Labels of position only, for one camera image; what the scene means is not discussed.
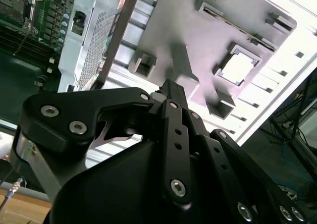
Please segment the electronic component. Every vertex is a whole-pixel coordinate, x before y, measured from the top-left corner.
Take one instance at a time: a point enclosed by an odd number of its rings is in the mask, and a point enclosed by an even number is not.
[[[53,28],[53,24],[47,22],[47,23],[46,23],[46,27],[52,29],[52,28]]]
[[[24,22],[24,8],[26,0],[0,0],[0,19],[22,25]]]
[[[46,20],[47,20],[48,22],[54,22],[54,19],[53,19],[52,17],[50,17],[50,16],[48,16],[48,17],[46,18]]]
[[[48,10],[48,15],[51,16],[51,17],[54,17],[55,16],[55,12],[51,9]]]
[[[56,10],[56,4],[55,4],[55,3],[50,2],[50,9],[52,9],[52,10]]]
[[[50,29],[45,29],[45,33],[47,33],[47,34],[51,34],[52,33],[52,30],[50,30]]]
[[[67,32],[68,24],[62,25],[63,15],[71,14],[73,2],[74,0],[0,0],[0,27],[8,31],[8,38],[0,37],[0,49],[9,49],[11,55],[23,59],[26,57],[23,48],[33,46],[33,43],[24,45],[24,37],[28,37],[43,45],[37,49],[43,50],[39,53],[45,55],[50,51],[49,55],[53,54],[58,43],[59,31],[63,27],[64,32]],[[13,36],[10,32],[13,31],[22,35],[22,39],[10,39],[9,37]],[[11,41],[14,41],[14,46],[9,45]]]
[[[51,37],[49,35],[47,35],[47,34],[44,34],[43,37],[44,37],[45,40],[48,40],[48,41],[51,39]]]

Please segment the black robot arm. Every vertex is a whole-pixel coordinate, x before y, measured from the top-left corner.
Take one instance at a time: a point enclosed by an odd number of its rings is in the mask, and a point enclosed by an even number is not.
[[[140,143],[85,167],[89,148]],[[30,97],[10,155],[53,205],[50,224],[306,224],[304,213],[220,129],[207,132],[184,90],[138,88]]]

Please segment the black cable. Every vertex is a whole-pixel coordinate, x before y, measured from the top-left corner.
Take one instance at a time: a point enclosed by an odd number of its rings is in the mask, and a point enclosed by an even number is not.
[[[274,115],[275,116],[281,116],[283,113],[289,111],[291,108],[293,108],[297,103],[299,103],[302,99],[297,99],[293,101],[291,104],[287,105],[286,107],[282,108],[280,111],[277,111]]]
[[[274,134],[270,133],[269,131],[263,129],[263,128],[259,128],[259,131],[265,133],[266,135],[272,137],[273,139],[279,140],[280,142],[284,141],[282,138],[275,136]]]
[[[5,206],[5,204],[7,203],[8,200],[9,200],[8,197],[5,197],[5,198],[4,198],[3,202],[2,202],[1,205],[0,205],[0,212],[2,211],[3,207]]]
[[[304,143],[306,143],[306,145],[309,146],[309,144],[308,144],[308,142],[307,142],[307,140],[306,140],[306,137],[305,137],[304,133],[301,131],[301,129],[299,129],[299,127],[297,127],[297,129],[298,129],[299,132],[302,134],[302,136],[303,136],[303,138],[304,138],[304,140],[305,140]]]
[[[0,181],[0,187],[1,187],[1,185],[3,184],[3,182],[12,174],[12,172],[13,172],[13,169],[11,169],[11,170],[9,171],[9,173],[7,173],[6,176],[1,179],[1,181]]]
[[[305,104],[305,100],[306,100],[306,97],[307,97],[308,88],[309,88],[309,85],[310,85],[310,82],[311,82],[311,78],[312,78],[312,75],[310,75],[308,77],[308,79],[307,79],[307,82],[306,82],[306,85],[305,85],[305,88],[304,88],[303,97],[301,99],[301,103],[300,103],[299,108],[298,108],[297,116],[296,116],[296,119],[294,120],[294,128],[293,128],[292,135],[291,135],[292,139],[296,135],[296,130],[297,130],[297,127],[298,127],[299,119],[301,118],[301,112],[302,112],[302,110],[304,108],[304,104]]]

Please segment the cable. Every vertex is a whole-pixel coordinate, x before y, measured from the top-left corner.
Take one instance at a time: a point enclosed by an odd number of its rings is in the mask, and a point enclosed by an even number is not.
[[[297,127],[297,129],[299,130],[299,132],[302,134],[302,136],[303,136],[303,138],[304,138],[304,143],[307,145],[307,146],[309,146],[309,144],[308,144],[308,142],[307,142],[307,140],[306,140],[306,137],[305,137],[305,135],[304,135],[304,133],[301,131],[301,129],[299,129],[299,127]]]
[[[15,194],[16,191],[18,191],[19,187],[21,186],[22,181],[23,181],[22,178],[18,178],[18,180],[12,184],[10,190],[7,192],[6,196],[4,197],[3,202],[0,205],[0,212],[4,208],[7,201]]]
[[[19,45],[18,49],[16,50],[16,52],[13,53],[14,56],[16,56],[16,54],[17,54],[18,52],[20,52],[20,50],[21,50],[23,44],[25,43],[25,41],[26,41],[26,39],[27,39],[29,33],[30,33],[30,32],[28,32],[28,33],[25,35],[25,37],[23,38],[23,40],[22,40],[22,42],[20,43],[20,45]]]
[[[293,108],[297,103],[299,103],[302,100],[302,98],[299,98],[297,100],[294,100],[291,104],[287,105],[286,107],[282,108],[280,111],[275,113],[275,116],[280,116],[283,113],[287,112],[291,108]]]
[[[306,85],[305,85],[305,88],[304,88],[303,98],[301,99],[301,103],[300,103],[299,108],[298,108],[297,116],[294,119],[294,128],[293,128],[292,135],[291,135],[292,139],[296,135],[296,130],[297,130],[297,127],[298,127],[299,120],[301,118],[301,112],[304,109],[305,100],[306,100],[306,97],[307,97],[307,92],[308,92],[308,88],[309,88],[309,85],[310,85],[310,82],[311,82],[311,78],[312,78],[312,75],[310,74],[308,76],[308,79],[307,79],[307,82],[306,82]]]
[[[9,173],[7,173],[6,176],[0,181],[0,187],[3,184],[3,182],[5,182],[5,180],[12,174],[12,172],[13,172],[13,169],[11,169]]]

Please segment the motherboard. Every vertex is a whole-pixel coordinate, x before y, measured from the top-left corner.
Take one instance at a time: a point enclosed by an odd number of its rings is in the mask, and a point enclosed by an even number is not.
[[[0,50],[32,64],[58,63],[74,0],[0,0]]]

